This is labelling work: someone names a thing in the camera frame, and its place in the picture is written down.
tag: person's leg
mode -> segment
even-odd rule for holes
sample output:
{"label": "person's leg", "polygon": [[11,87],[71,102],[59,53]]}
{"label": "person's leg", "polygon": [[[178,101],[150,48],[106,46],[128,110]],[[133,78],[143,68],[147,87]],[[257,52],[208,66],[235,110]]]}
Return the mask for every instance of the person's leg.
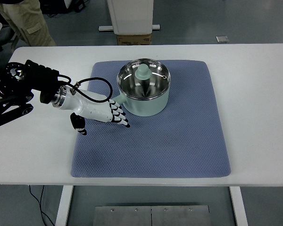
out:
{"label": "person's leg", "polygon": [[24,0],[18,4],[10,5],[0,4],[0,9],[12,21],[12,23],[10,23],[11,27],[13,28],[12,24],[17,27],[28,45],[56,45],[49,34],[38,0]]}
{"label": "person's leg", "polygon": [[4,4],[0,4],[0,14],[6,20],[6,22],[9,24],[9,26],[14,30],[16,36],[18,36],[21,40],[25,41],[25,39],[23,38],[23,36],[22,36],[20,30],[18,29],[18,27],[9,18],[9,16],[4,12]]}

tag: metal plate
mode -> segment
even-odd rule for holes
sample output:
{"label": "metal plate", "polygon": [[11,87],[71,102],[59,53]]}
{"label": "metal plate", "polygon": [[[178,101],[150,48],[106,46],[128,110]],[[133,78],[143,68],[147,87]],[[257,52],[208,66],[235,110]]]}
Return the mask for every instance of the metal plate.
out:
{"label": "metal plate", "polygon": [[152,206],[152,226],[210,226],[208,206]]}
{"label": "metal plate", "polygon": [[208,206],[99,206],[94,226],[211,226]]}
{"label": "metal plate", "polygon": [[97,206],[94,226],[150,226],[150,206]]}

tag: pot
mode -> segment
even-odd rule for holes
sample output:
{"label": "pot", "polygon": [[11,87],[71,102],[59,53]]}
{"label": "pot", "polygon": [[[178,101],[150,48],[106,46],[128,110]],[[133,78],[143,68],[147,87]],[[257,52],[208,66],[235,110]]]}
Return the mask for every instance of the pot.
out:
{"label": "pot", "polygon": [[161,62],[137,59],[124,65],[117,75],[120,95],[113,98],[132,114],[152,116],[161,112],[169,97],[170,72]]}

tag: robot finger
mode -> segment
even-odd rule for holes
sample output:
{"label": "robot finger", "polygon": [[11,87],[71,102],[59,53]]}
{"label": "robot finger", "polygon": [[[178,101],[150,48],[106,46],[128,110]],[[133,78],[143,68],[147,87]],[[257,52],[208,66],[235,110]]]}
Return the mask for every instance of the robot finger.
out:
{"label": "robot finger", "polygon": [[125,115],[124,111],[121,108],[119,108],[119,107],[117,107],[115,105],[110,105],[110,107],[111,107],[112,110],[115,110],[115,111]]}
{"label": "robot finger", "polygon": [[122,108],[121,105],[119,105],[118,102],[116,102],[116,101],[114,101],[114,100],[111,100],[111,99],[109,100],[109,104],[110,104],[110,105],[115,105],[116,107],[119,107],[119,108]]}
{"label": "robot finger", "polygon": [[113,118],[112,118],[112,121],[111,122],[116,122],[117,124],[120,124],[120,125],[124,125],[124,126],[126,126],[127,128],[129,128],[130,127],[130,125],[128,124],[128,120],[127,119],[121,119],[121,118],[119,118],[119,117],[117,117],[117,116],[114,116],[113,115]]}
{"label": "robot finger", "polygon": [[126,119],[125,116],[123,114],[121,114],[120,112],[112,110],[112,114],[117,116],[117,117],[119,117],[119,118],[121,118],[121,119],[123,119],[123,120]]}

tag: pot handle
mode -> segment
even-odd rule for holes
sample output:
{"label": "pot handle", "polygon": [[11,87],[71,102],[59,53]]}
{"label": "pot handle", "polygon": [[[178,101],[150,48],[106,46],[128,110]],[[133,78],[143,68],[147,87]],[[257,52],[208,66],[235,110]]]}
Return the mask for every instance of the pot handle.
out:
{"label": "pot handle", "polygon": [[115,98],[112,98],[115,102],[119,103],[120,105],[126,101],[126,97],[124,95],[118,95]]}

